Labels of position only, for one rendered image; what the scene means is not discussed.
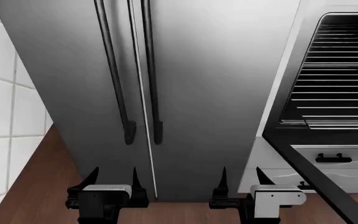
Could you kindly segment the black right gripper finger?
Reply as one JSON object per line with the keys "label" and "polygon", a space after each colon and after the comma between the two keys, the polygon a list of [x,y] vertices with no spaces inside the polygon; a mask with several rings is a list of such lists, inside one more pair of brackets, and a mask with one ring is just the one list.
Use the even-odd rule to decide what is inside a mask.
{"label": "black right gripper finger", "polygon": [[260,188],[269,189],[273,187],[273,181],[265,175],[259,167],[256,167],[257,178],[259,180]]}
{"label": "black right gripper finger", "polygon": [[218,186],[213,190],[212,198],[209,200],[210,209],[238,208],[239,202],[236,198],[228,197],[226,168],[223,167],[222,177]]}

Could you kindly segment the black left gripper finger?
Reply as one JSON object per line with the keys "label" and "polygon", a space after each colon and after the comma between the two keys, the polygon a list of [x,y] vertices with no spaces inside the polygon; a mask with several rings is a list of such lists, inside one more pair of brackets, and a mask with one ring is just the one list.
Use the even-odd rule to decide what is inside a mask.
{"label": "black left gripper finger", "polygon": [[67,200],[66,200],[66,208],[79,208],[78,205],[78,194],[81,192],[86,186],[94,185],[98,178],[99,167],[96,167],[80,184],[76,186],[72,186],[67,189]]}
{"label": "black left gripper finger", "polygon": [[132,175],[131,206],[133,208],[147,208],[149,206],[147,190],[145,190],[140,184],[136,167],[134,167]]}

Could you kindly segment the black built-in oven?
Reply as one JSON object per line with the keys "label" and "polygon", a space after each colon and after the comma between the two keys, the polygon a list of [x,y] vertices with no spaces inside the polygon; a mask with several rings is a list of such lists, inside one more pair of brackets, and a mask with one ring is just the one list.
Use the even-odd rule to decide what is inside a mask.
{"label": "black built-in oven", "polygon": [[334,24],[358,22],[358,11],[317,12],[304,18],[273,101],[264,132],[273,131],[291,144],[358,145],[358,130],[312,129],[306,123],[284,124],[280,119],[294,82],[302,68],[314,33],[322,22],[332,22]]}

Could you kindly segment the wide stainless steel fridge door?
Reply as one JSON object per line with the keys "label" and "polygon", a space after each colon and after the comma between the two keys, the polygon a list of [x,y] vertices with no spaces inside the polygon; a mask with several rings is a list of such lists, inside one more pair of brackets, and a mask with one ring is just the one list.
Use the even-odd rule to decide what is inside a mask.
{"label": "wide stainless steel fridge door", "polygon": [[154,143],[141,0],[132,12],[157,201],[238,191],[300,0],[150,0],[163,141]]}

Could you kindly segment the narrow stainless steel fridge door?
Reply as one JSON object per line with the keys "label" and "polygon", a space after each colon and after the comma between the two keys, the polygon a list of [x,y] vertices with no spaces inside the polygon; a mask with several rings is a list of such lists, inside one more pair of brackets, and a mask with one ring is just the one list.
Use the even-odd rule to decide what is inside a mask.
{"label": "narrow stainless steel fridge door", "polygon": [[141,186],[155,199],[149,138],[127,0],[104,0],[131,145],[117,107],[93,0],[0,0],[0,20],[82,177]]}

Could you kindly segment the white oven cabinet frame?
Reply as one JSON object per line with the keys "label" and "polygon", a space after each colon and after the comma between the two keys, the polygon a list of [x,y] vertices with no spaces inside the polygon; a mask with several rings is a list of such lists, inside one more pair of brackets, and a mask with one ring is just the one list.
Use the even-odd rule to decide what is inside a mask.
{"label": "white oven cabinet frame", "polygon": [[[358,0],[300,0],[297,12],[293,17],[293,24],[288,33],[287,42],[283,50],[279,66],[277,68],[276,76],[270,91],[262,120],[259,124],[254,143],[250,150],[247,165],[245,169],[293,169],[284,158],[282,158],[275,149],[263,138],[262,133],[265,130],[267,119],[272,109],[273,101],[276,97],[278,88],[280,86],[283,73],[288,63],[288,59],[293,49],[295,39],[299,33],[301,23],[306,16],[317,12],[328,11],[358,11]],[[314,190],[310,188],[300,188],[306,193],[313,193]]]}

